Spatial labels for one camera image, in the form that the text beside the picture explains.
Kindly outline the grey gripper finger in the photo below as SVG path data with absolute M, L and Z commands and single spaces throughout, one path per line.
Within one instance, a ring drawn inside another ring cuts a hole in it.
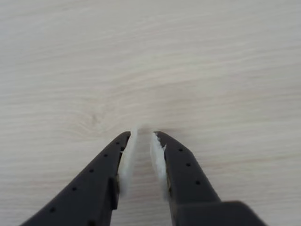
M 152 133 L 150 153 L 174 226 L 263 226 L 240 201 L 222 201 L 193 153 L 170 135 Z
M 114 138 L 24 226 L 108 226 L 133 174 L 137 129 Z

